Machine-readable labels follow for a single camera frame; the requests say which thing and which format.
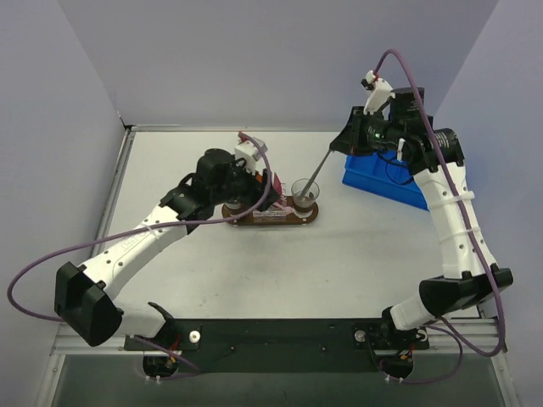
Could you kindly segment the magenta toothpaste tube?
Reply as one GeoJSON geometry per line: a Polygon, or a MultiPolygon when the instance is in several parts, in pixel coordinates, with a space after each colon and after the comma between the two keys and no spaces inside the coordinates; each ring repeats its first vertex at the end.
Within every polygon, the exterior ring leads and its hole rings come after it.
{"type": "Polygon", "coordinates": [[[277,175],[277,173],[274,174],[273,176],[273,182],[272,182],[272,186],[273,186],[273,189],[279,194],[279,195],[282,195],[283,194],[283,187],[282,187],[282,183],[277,175]]]}

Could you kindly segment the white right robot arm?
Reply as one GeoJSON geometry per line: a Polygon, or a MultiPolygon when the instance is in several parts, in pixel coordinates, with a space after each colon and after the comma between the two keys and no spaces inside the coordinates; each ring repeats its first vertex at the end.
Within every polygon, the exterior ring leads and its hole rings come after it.
{"type": "Polygon", "coordinates": [[[486,246],[467,187],[464,155],[456,133],[438,129],[436,142],[422,121],[409,88],[366,85],[368,99],[352,108],[331,142],[349,156],[391,152],[403,161],[421,190],[442,255],[442,274],[420,282],[418,292],[384,311],[395,331],[411,331],[450,312],[481,304],[513,283],[486,246]]]}

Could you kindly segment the pink toothbrush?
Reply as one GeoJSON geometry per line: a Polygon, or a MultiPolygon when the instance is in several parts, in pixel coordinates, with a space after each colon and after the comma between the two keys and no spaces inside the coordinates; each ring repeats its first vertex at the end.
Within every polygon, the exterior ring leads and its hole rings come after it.
{"type": "Polygon", "coordinates": [[[281,204],[279,203],[274,203],[273,204],[273,207],[278,209],[278,210],[281,210],[283,211],[286,215],[290,215],[290,214],[294,214],[295,213],[295,209],[293,209],[292,207],[290,206],[282,206],[281,204]]]}

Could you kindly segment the clear textured toothbrush holder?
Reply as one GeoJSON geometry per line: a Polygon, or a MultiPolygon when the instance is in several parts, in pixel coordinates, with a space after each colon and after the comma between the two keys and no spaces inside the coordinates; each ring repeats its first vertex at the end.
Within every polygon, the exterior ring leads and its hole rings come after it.
{"type": "Polygon", "coordinates": [[[288,211],[287,207],[287,197],[285,195],[285,184],[279,182],[274,187],[278,192],[280,192],[279,199],[266,211],[257,211],[253,212],[253,217],[255,221],[258,222],[279,222],[286,220],[288,211]]]}

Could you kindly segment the dark glass cup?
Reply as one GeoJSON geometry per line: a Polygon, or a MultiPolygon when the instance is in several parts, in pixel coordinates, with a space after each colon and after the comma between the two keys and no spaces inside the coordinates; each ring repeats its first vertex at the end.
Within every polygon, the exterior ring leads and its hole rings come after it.
{"type": "Polygon", "coordinates": [[[309,186],[309,179],[298,179],[291,186],[292,207],[299,218],[311,216],[316,209],[316,200],[320,194],[320,187],[316,182],[309,186]]]}
{"type": "Polygon", "coordinates": [[[224,209],[226,212],[226,217],[232,217],[239,215],[245,211],[245,207],[243,204],[236,202],[236,203],[226,203],[224,205],[224,209]]]}

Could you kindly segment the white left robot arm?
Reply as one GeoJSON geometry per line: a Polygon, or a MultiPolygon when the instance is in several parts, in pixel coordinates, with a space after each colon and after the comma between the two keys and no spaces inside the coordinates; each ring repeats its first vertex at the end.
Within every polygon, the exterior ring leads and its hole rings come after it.
{"type": "Polygon", "coordinates": [[[98,346],[117,332],[143,335],[154,348],[166,348],[173,326],[153,316],[131,317],[115,304],[123,287],[154,257],[207,223],[215,208],[240,204],[265,210],[279,195],[268,169],[258,170],[266,147],[239,143],[232,153],[205,151],[196,170],[188,174],[153,207],[132,230],[99,255],[80,265],[67,262],[56,273],[54,310],[90,346],[98,346]]]}

